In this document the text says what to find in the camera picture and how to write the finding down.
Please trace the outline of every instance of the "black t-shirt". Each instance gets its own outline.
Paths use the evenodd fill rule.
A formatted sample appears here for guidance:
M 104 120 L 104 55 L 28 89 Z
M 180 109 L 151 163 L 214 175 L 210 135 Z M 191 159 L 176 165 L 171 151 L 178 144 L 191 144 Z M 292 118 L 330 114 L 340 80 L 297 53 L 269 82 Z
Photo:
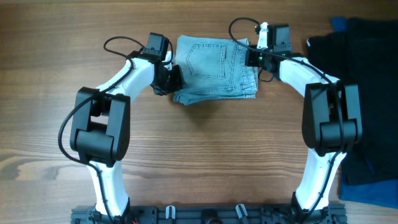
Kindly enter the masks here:
M 352 18 L 307 49 L 314 66 L 358 84 L 363 136 L 342 162 L 346 183 L 398 179 L 398 21 Z

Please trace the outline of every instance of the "denim jeans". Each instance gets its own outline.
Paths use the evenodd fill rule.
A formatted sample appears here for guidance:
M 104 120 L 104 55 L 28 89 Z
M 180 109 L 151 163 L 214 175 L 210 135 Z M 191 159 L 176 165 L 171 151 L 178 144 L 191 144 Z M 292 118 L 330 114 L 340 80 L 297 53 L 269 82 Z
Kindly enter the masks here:
M 247 39 L 239 41 L 249 43 Z M 255 98 L 257 68 L 244 65 L 246 50 L 232 40 L 179 37 L 175 61 L 181 68 L 183 88 L 174 93 L 174 101 L 189 105 Z

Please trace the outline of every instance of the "dark blue cloth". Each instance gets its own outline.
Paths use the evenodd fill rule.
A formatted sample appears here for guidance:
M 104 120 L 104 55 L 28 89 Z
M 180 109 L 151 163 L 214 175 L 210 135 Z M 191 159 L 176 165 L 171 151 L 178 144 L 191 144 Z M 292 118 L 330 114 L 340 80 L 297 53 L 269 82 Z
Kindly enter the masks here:
M 335 32 L 346 32 L 347 31 L 347 20 L 344 17 L 334 17 L 331 19 L 331 24 Z M 341 44 L 336 40 L 345 40 L 340 38 L 343 33 L 334 35 L 333 38 L 329 38 L 332 47 Z M 347 157 L 355 156 L 354 154 L 348 154 Z M 363 161 L 369 169 L 370 175 L 375 175 L 375 168 L 366 153 L 362 153 Z M 340 183 L 340 199 L 351 202 L 361 202 L 373 205 L 379 205 L 383 207 L 397 208 L 398 209 L 398 180 L 385 180 L 381 182 L 375 182 L 371 184 L 361 185 L 348 185 L 345 180 L 345 170 L 342 170 L 341 183 Z
M 330 20 L 333 31 L 345 32 L 347 31 L 347 20 L 344 17 L 333 17 Z
M 340 199 L 398 209 L 398 180 L 347 185 L 341 175 Z

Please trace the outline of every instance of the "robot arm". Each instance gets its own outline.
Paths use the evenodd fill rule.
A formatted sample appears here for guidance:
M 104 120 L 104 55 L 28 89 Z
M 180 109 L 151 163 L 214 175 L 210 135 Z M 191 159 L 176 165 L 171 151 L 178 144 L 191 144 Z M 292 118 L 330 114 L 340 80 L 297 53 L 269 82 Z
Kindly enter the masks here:
M 343 85 L 338 78 L 326 74 L 321 77 L 322 71 L 305 57 L 292 53 L 287 24 L 269 26 L 265 22 L 256 31 L 259 42 L 251 47 L 269 52 L 271 56 L 249 49 L 246 65 L 262 67 L 305 97 L 302 134 L 309 147 L 308 157 L 303 179 L 292 197 L 295 211 L 290 222 L 324 220 L 337 168 L 362 136 L 358 87 Z
M 124 189 L 121 167 L 129 145 L 130 106 L 147 86 L 152 86 L 158 95 L 181 88 L 180 70 L 178 65 L 172 66 L 172 52 L 167 52 L 168 44 L 169 40 L 164 36 L 151 33 L 147 47 L 130 54 L 132 65 L 130 60 L 126 60 L 125 66 L 108 82 L 96 89 L 83 87 L 76 96 L 75 104 L 79 105 L 97 92 L 103 93 L 74 114 L 70 136 L 71 148 L 79 153 L 80 160 L 90 163 L 101 173 L 98 177 L 97 170 L 87 166 L 97 198 L 93 214 L 97 223 L 112 223 L 108 217 L 113 219 L 113 223 L 131 222 L 129 197 Z M 106 91 L 123 76 L 121 82 Z M 93 122 L 92 116 L 108 116 L 108 123 Z

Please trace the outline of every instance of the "table surface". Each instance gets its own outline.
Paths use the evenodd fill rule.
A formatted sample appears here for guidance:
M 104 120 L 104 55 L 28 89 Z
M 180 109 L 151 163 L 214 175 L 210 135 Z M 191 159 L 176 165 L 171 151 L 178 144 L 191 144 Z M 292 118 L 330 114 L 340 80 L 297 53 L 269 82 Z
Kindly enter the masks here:
M 0 5 L 0 223 L 68 223 L 72 208 L 95 203 L 87 168 L 64 158 L 57 134 L 77 91 L 122 67 L 121 57 L 103 50 L 106 39 L 146 43 L 150 32 L 174 45 L 182 34 L 229 38 L 229 23 L 249 16 L 289 23 L 294 50 L 304 52 L 307 38 L 331 32 L 333 16 L 397 19 L 398 8 L 392 1 L 343 0 L 83 2 Z M 257 42 L 251 23 L 236 24 L 234 34 Z M 128 41 L 109 47 L 138 49 Z M 191 106 L 146 88 L 132 104 L 123 160 L 131 203 L 289 202 L 307 160 L 302 107 L 303 98 L 282 82 L 260 83 L 255 100 Z M 337 186 L 336 178 L 331 200 Z M 345 203 L 351 224 L 398 223 L 398 210 Z

